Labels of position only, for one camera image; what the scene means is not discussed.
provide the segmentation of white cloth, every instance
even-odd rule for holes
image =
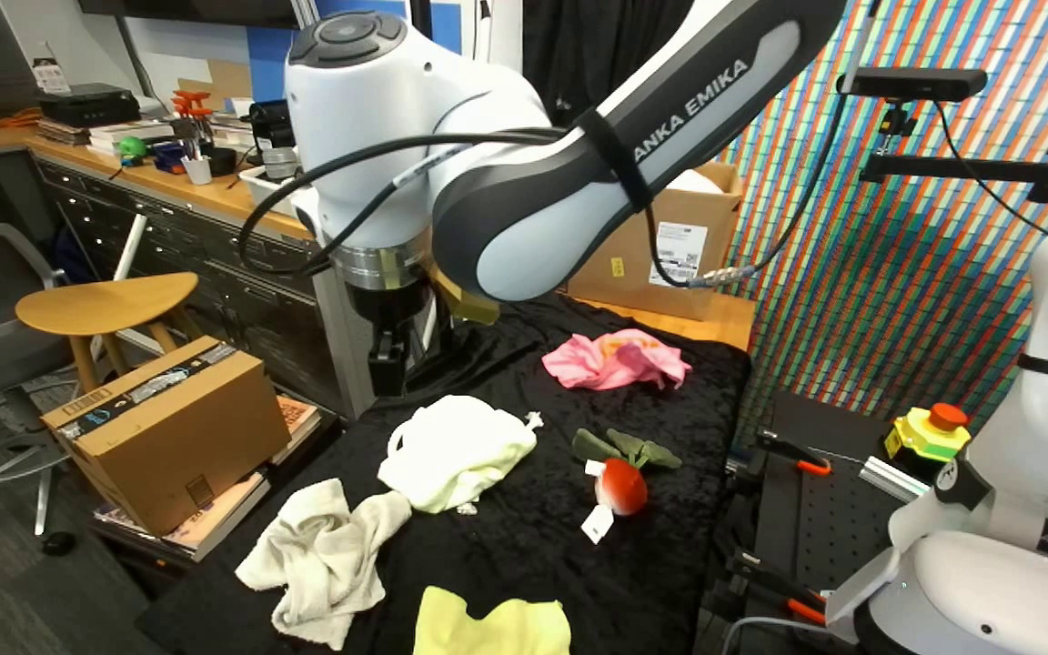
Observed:
[[[236,579],[246,590],[284,586],[277,635],[342,652],[351,614],[387,597],[374,557],[407,516],[404,495],[370,495],[349,514],[337,482],[308,485],[281,505]]]
[[[388,432],[379,482],[421,514],[474,514],[479,490],[535,448],[535,425],[538,415],[524,425],[476,397],[439,397]]]

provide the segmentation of yellow cloth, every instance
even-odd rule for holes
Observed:
[[[503,602],[479,621],[464,602],[427,586],[416,621],[416,655],[569,655],[572,628],[555,602]]]

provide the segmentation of wooden stool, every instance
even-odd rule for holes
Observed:
[[[93,390],[92,339],[102,339],[102,351],[115,371],[126,371],[115,331],[149,329],[155,346],[174,351],[169,331],[161,325],[162,314],[179,311],[197,288],[197,272],[168,275],[129,275],[102,283],[47,288],[25,294],[13,305],[13,317],[34,331],[69,339],[79,390]]]

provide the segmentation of open cardboard box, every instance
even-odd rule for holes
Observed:
[[[708,160],[655,195],[657,252],[668,275],[689,279],[723,267],[741,192],[746,178],[731,163]],[[657,279],[643,216],[629,216],[564,290],[693,341],[750,346],[752,301]]]
[[[106,504],[174,533],[287,444],[264,365],[216,339],[42,415]]]

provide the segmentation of pink cloth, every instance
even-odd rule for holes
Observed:
[[[598,341],[572,334],[547,354],[542,365],[564,390],[619,390],[634,383],[655,383],[663,390],[664,380],[675,390],[692,371],[692,365],[680,359],[680,351],[668,351],[664,341],[634,329],[600,334]]]

